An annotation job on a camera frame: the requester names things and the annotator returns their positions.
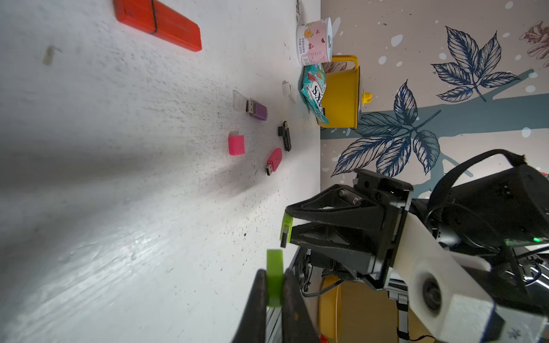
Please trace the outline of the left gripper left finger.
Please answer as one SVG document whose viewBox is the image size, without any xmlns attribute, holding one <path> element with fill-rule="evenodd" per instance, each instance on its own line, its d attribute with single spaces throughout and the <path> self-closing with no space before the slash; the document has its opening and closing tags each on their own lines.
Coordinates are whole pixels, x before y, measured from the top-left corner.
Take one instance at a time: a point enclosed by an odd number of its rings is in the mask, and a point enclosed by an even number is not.
<svg viewBox="0 0 549 343">
<path fill-rule="evenodd" d="M 258 270 L 232 343 L 265 343 L 267 300 L 267 272 Z"/>
</svg>

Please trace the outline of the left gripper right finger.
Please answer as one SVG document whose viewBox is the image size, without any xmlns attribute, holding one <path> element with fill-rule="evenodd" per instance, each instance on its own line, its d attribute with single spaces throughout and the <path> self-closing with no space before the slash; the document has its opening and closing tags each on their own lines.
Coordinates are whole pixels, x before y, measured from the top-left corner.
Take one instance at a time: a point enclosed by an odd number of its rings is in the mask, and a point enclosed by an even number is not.
<svg viewBox="0 0 549 343">
<path fill-rule="evenodd" d="M 284 343 L 320 343 L 310 319 L 297 278 L 291 269 L 284 273 L 282 293 L 282 335 Z"/>
</svg>

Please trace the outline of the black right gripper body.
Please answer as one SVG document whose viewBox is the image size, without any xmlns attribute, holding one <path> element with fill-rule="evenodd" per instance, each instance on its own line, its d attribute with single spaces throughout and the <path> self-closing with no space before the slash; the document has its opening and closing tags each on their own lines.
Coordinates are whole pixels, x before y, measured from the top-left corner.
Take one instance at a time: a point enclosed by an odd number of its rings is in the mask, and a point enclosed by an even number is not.
<svg viewBox="0 0 549 343">
<path fill-rule="evenodd" d="M 373 243 L 375 258 L 371 273 L 362 280 L 374 290 L 384 289 L 390 280 L 404 223 L 410 209 L 413 186 L 367 169 L 356 169 L 354 188 L 364 200 L 373 203 L 366 209 L 366 230 Z"/>
</svg>

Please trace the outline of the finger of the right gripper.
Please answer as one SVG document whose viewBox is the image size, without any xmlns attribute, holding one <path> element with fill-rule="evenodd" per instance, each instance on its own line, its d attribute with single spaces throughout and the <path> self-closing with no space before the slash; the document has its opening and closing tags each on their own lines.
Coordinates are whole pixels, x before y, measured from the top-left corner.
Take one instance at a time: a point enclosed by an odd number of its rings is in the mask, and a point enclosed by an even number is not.
<svg viewBox="0 0 549 343">
<path fill-rule="evenodd" d="M 308 200 L 291 204 L 285 212 L 293 218 L 317 223 L 337 223 L 344 214 L 362 206 L 365 196 L 352 187 L 336 184 Z"/>
<path fill-rule="evenodd" d="M 334 260 L 354 274 L 377 274 L 376 251 L 364 230 L 307 223 L 293 228 L 290 242 Z"/>
</svg>

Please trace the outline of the green usb cap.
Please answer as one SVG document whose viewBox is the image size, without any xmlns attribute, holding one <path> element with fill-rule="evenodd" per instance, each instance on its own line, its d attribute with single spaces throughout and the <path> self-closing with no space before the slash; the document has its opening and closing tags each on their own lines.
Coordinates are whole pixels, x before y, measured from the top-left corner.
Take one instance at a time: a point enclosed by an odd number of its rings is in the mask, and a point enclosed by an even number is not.
<svg viewBox="0 0 549 343">
<path fill-rule="evenodd" d="M 284 263 L 282 250 L 267 250 L 267 306 L 281 307 L 283 303 Z"/>
</svg>

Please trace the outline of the red usb drive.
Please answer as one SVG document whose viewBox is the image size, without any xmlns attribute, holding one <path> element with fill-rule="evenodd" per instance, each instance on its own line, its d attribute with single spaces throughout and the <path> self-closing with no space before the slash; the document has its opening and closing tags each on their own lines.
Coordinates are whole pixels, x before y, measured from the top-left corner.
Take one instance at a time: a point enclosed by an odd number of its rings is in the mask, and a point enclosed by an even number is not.
<svg viewBox="0 0 549 343">
<path fill-rule="evenodd" d="M 117 21 L 190 51 L 201 51 L 199 26 L 160 1 L 114 0 Z"/>
</svg>

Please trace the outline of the green usb drive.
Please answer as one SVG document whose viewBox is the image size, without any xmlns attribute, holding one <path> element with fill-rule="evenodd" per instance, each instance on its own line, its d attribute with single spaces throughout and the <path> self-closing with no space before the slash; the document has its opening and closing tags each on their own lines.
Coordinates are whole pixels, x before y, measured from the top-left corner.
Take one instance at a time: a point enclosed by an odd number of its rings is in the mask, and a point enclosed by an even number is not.
<svg viewBox="0 0 549 343">
<path fill-rule="evenodd" d="M 291 234 L 293 230 L 293 216 L 288 212 L 283 215 L 281 233 L 280 233 L 280 247 L 286 248 L 287 244 L 291 240 Z"/>
</svg>

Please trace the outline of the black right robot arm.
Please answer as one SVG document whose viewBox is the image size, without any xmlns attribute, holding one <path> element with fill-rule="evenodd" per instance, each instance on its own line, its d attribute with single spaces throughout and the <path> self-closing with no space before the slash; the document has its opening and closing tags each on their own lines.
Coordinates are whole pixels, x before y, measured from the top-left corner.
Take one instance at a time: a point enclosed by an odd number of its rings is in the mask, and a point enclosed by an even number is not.
<svg viewBox="0 0 549 343">
<path fill-rule="evenodd" d="M 418 220 L 444 250 L 484 257 L 481 283 L 500 304 L 535 314 L 548 306 L 528 293 L 521 247 L 548 242 L 548 180 L 524 156 L 500 150 L 510 168 L 465 184 L 458 178 L 498 152 L 490 150 L 449 171 L 426 200 L 407 182 L 358 169 L 355 183 L 334 185 L 285 209 L 281 243 L 320 256 L 320 267 L 374 290 L 390 283 L 403 228 Z"/>
</svg>

